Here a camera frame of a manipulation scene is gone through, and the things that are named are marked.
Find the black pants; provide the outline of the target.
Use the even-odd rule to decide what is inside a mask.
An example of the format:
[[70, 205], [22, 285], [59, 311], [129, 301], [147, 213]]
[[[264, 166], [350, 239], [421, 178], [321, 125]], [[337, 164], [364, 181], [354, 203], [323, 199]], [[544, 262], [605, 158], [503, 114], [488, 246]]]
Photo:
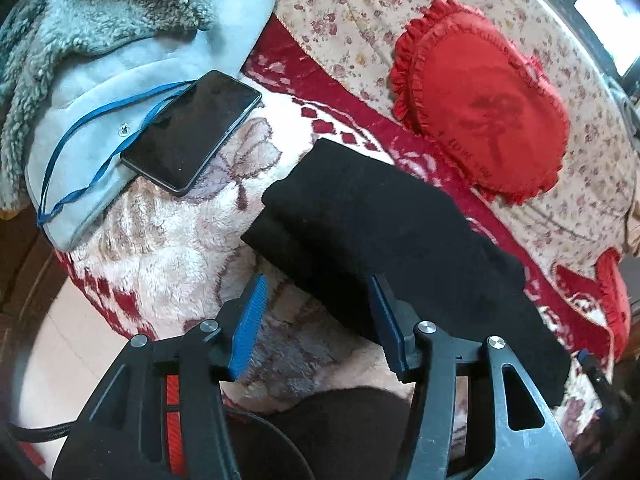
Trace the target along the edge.
[[475, 232], [445, 192], [322, 139], [262, 196], [244, 243], [369, 340], [371, 276], [452, 336], [502, 337], [558, 406], [570, 355], [525, 292], [524, 266]]

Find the red and white plush blanket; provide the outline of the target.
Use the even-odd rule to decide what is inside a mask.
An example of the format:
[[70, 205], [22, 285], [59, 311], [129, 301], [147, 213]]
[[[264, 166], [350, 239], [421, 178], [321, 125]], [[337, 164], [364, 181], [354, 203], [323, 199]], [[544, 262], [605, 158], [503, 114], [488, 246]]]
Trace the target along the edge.
[[132, 182], [72, 252], [70, 279], [114, 332], [177, 336], [216, 313], [254, 273], [268, 276], [270, 306], [250, 369], [224, 392], [260, 412], [313, 393], [374, 387], [411, 396], [377, 344], [347, 333], [319, 301], [242, 242], [262, 210], [262, 193], [326, 138], [388, 162], [448, 193], [472, 229], [521, 261], [525, 292], [570, 352], [592, 351], [605, 373], [615, 361], [598, 285], [570, 271], [549, 280], [430, 140], [349, 93], [306, 55], [276, 18], [245, 67], [264, 106], [232, 136], [194, 189], [175, 198]]

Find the black smartphone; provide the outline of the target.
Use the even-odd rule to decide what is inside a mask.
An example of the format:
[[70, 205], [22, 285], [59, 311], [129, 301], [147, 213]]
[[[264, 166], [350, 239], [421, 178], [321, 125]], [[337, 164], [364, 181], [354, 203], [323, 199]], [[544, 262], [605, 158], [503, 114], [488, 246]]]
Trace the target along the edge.
[[158, 112], [120, 160], [170, 194], [186, 195], [261, 100], [258, 90], [212, 70]]

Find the red heart-shaped pillow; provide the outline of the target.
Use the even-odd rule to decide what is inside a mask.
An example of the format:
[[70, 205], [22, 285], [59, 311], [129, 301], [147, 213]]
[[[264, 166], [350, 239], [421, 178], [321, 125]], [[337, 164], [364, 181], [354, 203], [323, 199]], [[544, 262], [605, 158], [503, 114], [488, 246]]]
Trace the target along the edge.
[[520, 204], [559, 181], [570, 116], [541, 64], [480, 10], [434, 0], [398, 37], [393, 115], [460, 174]]

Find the light blue fleece jacket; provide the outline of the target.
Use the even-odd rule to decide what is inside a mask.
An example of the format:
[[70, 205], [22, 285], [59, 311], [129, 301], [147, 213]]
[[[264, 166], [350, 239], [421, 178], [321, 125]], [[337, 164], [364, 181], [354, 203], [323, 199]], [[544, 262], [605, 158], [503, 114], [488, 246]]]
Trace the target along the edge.
[[241, 81], [275, 3], [17, 1], [1, 27], [2, 210], [33, 206], [73, 249], [140, 176], [122, 152], [205, 74]]

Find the floral bed sheet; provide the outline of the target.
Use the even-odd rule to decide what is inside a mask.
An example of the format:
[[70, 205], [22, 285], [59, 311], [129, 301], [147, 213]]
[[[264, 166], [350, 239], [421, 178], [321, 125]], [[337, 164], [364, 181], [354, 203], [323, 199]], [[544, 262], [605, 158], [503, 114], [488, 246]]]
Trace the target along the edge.
[[639, 157], [540, 0], [278, 0], [332, 77], [432, 141], [544, 270], [639, 252]]

